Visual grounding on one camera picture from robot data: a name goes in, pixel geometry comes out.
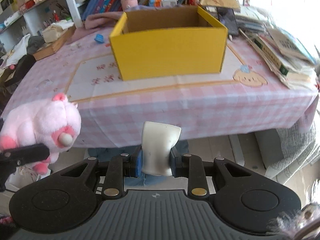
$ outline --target blue gripper pad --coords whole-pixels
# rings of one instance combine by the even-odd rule
[[[142,169],[142,149],[138,153],[137,162],[136,162],[136,174],[137,177],[140,176]]]
[[[256,236],[222,222],[206,201],[184,190],[128,190],[125,197],[102,202],[98,211],[70,231],[38,234],[20,229],[11,240],[288,240]]]

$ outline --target stuffed animal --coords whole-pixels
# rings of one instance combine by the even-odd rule
[[[43,143],[49,148],[50,156],[26,166],[44,175],[48,165],[57,161],[59,153],[71,148],[80,128],[77,105],[59,93],[52,99],[26,103],[11,110],[0,132],[0,150]]]

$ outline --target cardboard box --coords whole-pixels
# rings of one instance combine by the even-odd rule
[[[123,80],[219,73],[227,28],[201,7],[123,13],[110,43]]]

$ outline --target floor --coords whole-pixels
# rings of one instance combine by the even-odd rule
[[[239,135],[239,141],[244,154],[245,167],[264,175],[265,168],[260,155],[259,146],[253,133]],[[201,156],[204,161],[213,161],[215,157],[224,157],[234,161],[233,152],[228,136],[218,136],[210,138],[200,138],[189,140],[189,152]],[[62,153],[55,164],[49,167],[54,171],[59,171],[73,163],[77,163],[84,158],[86,149],[72,148],[68,152]],[[320,178],[320,161],[307,165],[298,171],[287,183],[286,186],[298,194],[302,206],[306,204],[306,191],[310,189],[313,181]],[[211,178],[207,177],[209,191],[214,193]],[[149,186],[135,187],[135,189],[187,189],[188,180],[186,178],[168,177],[164,182]],[[8,204],[12,194],[0,194],[0,213],[8,213]]]

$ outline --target cardboard package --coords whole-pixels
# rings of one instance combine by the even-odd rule
[[[240,3],[237,0],[201,0],[200,4],[202,6],[216,6],[216,7],[226,7],[232,8],[233,10],[240,12]]]
[[[227,28],[201,7],[122,14],[110,43],[123,80],[219,73]]]

